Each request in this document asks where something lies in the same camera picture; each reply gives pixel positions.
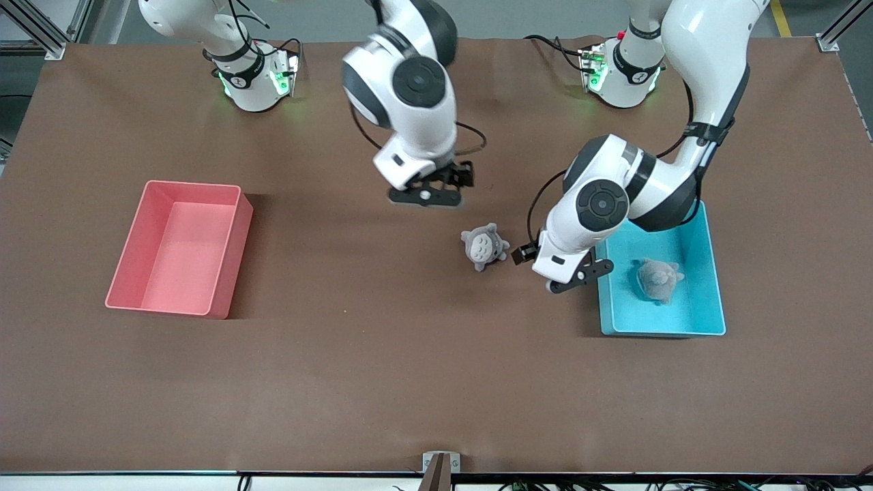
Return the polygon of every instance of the green led light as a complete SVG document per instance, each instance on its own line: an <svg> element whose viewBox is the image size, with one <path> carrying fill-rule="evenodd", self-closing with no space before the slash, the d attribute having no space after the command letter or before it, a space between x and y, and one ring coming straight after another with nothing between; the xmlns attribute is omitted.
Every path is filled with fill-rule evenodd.
<svg viewBox="0 0 873 491"><path fill-rule="evenodd" d="M273 85L276 86L276 92L281 95L286 95L291 89L288 88L288 78L282 73L270 72Z"/></svg>
<svg viewBox="0 0 873 491"><path fill-rule="evenodd" d="M609 73L609 69L605 63L600 65L600 69L597 70L596 73L591 75L591 81L588 83L588 88L597 92L601 88L603 88L603 81L606 79L607 74Z"/></svg>
<svg viewBox="0 0 873 491"><path fill-rule="evenodd" d="M655 74L652 75L652 83L651 83L651 85L649 86L649 92L655 90L655 83L657 82L657 76L660 75L660 74L661 74L661 69L658 68L658 69L655 71Z"/></svg>
<svg viewBox="0 0 873 491"><path fill-rule="evenodd" d="M224 86L224 95L232 98L230 95L230 87L227 86L227 80L224 79L224 76L221 73L218 74L218 79L221 80L221 85Z"/></svg>

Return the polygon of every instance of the stuffed animal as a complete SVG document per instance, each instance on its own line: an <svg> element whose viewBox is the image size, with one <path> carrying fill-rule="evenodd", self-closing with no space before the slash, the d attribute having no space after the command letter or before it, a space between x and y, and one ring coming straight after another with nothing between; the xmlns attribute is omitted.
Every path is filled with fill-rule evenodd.
<svg viewBox="0 0 873 491"><path fill-rule="evenodd" d="M467 258L473 261L476 271L484 271L485 266L496 260L506 260L509 242L497 234L497 224L488 224L474 228L469 232L461 232L461 240L465 244Z"/></svg>
<svg viewBox="0 0 873 491"><path fill-rule="evenodd" d="M679 264L649 258L643 259L643 264L636 272L636 280L639 281L643 293L652 300L660 301L662 305L670 305L670 297L676 284L684 278L685 275L679 272Z"/></svg>

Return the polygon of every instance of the blue bin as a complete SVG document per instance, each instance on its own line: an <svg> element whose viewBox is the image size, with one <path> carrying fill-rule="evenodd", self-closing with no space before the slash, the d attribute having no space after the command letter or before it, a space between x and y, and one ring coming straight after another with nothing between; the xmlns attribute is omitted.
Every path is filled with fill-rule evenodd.
<svg viewBox="0 0 873 491"><path fill-rule="evenodd" d="M597 281L603 334L699 337L726 332L703 203L691 222L668 231L648 233L627 222L596 252L615 263L615 270ZM636 280L643 258L679 263L685 279L670 305L643 295Z"/></svg>

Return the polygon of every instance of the pink bin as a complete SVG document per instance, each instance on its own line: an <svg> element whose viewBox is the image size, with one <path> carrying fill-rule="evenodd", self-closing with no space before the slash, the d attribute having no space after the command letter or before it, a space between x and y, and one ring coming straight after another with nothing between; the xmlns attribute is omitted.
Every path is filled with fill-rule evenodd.
<svg viewBox="0 0 873 491"><path fill-rule="evenodd" d="M239 186L149 181L106 306L227 318L251 213Z"/></svg>

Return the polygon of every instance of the brown mat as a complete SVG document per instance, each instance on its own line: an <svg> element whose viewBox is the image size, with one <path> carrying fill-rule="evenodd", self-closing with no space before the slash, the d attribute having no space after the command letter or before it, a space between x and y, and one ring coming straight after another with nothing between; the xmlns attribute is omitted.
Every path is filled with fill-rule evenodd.
<svg viewBox="0 0 873 491"><path fill-rule="evenodd" d="M236 110L193 45L46 64L0 179L0 469L402 470L435 448L476 472L873 460L873 149L835 55L753 41L704 190L728 334L677 341L605 338L595 288L475 273L459 235L494 221L520 244L534 192L591 137L670 145L675 72L620 111L548 48L464 40L459 119L491 145L462 210L424 210L384 196L340 87L350 47L309 45L298 99L266 114ZM148 179L249 193L232 320L103 307Z"/></svg>

